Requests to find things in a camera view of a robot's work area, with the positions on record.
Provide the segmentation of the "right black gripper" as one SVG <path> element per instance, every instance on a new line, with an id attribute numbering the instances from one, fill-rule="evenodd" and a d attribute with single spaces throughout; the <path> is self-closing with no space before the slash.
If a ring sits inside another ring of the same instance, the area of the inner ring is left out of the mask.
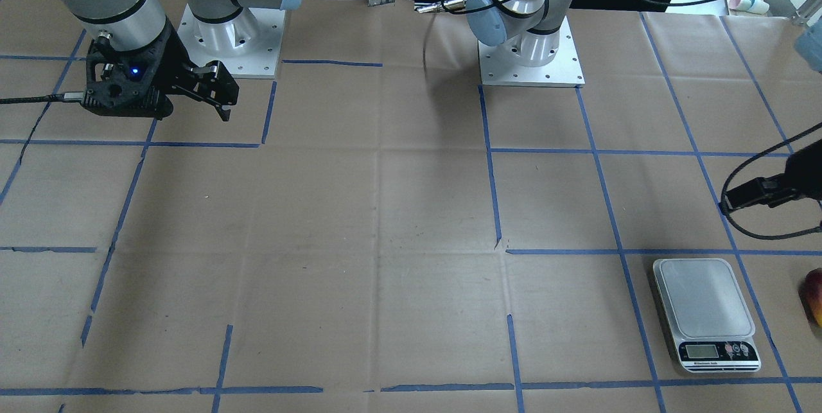
<path id="1" fill-rule="evenodd" d="M 220 60 L 198 66 L 189 58 L 187 48 L 170 21 L 157 38 L 162 42 L 161 61 L 153 85 L 167 95 L 184 95 L 215 108 L 222 121 L 230 121 L 238 103 L 239 85 Z"/>

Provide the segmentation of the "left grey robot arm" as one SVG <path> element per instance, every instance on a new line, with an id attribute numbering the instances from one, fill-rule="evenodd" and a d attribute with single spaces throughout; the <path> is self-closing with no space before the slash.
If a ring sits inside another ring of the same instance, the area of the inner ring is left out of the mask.
<path id="1" fill-rule="evenodd" d="M 573 0 L 467 0 L 466 19 L 484 45 L 506 48 L 511 62 L 543 67 L 555 58 Z"/>

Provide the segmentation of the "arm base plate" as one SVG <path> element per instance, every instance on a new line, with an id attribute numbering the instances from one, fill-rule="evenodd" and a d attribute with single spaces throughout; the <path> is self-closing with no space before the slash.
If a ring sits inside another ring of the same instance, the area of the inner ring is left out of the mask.
<path id="1" fill-rule="evenodd" d="M 486 86 L 578 88 L 586 83 L 567 17 L 549 35 L 525 32 L 499 46 L 479 42 L 478 59 Z"/>
<path id="2" fill-rule="evenodd" d="M 288 11 L 243 9 L 234 20 L 209 24 L 186 6 L 177 35 L 200 67 L 218 60 L 234 78 L 276 79 Z"/>

